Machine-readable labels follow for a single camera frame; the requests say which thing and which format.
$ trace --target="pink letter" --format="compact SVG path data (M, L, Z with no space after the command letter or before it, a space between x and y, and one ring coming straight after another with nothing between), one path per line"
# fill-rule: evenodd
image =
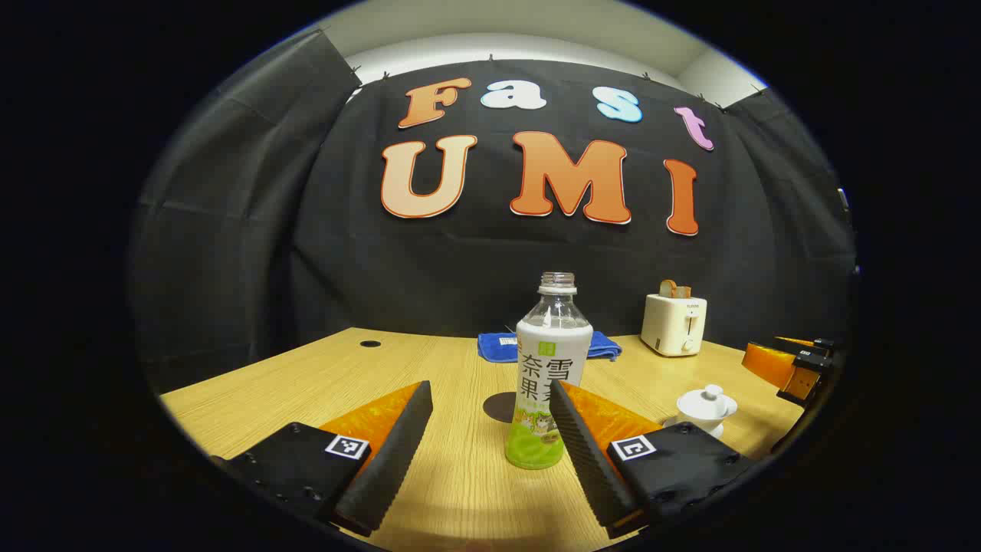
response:
M685 120L685 127L688 129L689 136L701 146L702 149L706 151L711 151L713 147L712 140L705 137L701 133L701 127L705 126L705 122L695 116L695 113L688 107L676 107L675 113L681 115L681 118Z

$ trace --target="clear plastic bottle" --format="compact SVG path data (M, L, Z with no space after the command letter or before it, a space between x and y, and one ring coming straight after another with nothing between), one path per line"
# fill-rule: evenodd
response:
M545 272L542 298L516 328L518 385L507 437L508 462L524 469L554 466L565 450L548 408L551 380L579 385L593 340L593 326L572 302L575 276Z

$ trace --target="blue towel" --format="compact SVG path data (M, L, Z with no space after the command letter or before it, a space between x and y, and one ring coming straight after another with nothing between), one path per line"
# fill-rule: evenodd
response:
M480 334L477 336L477 353L490 362L517 362L518 339L514 334ZM600 332L593 332L589 359L607 358L616 360L623 353L619 345Z

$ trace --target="table surface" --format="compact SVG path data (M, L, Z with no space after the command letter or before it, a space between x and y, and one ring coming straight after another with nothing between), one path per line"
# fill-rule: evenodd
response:
M662 422L678 397L714 383L739 409L721 440L760 458L802 408L740 365L743 352L702 343L669 359L638 336L613 337L620 358L587 361L582 387ZM381 342L365 348L365 340ZM231 458L291 421L312 426L411 383L432 382L433 414L395 501L371 537L388 550L586 551L610 540L565 455L557 465L519 469L504 458L508 425L484 400L513 392L516 363L492 363L477 340L350 328L314 343L163 395L206 453Z

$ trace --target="toaster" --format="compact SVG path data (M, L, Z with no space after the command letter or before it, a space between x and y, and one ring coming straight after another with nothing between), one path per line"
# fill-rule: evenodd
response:
M692 297L692 288L664 280L659 293L646 298L641 339L666 357L696 355L707 308L706 300Z

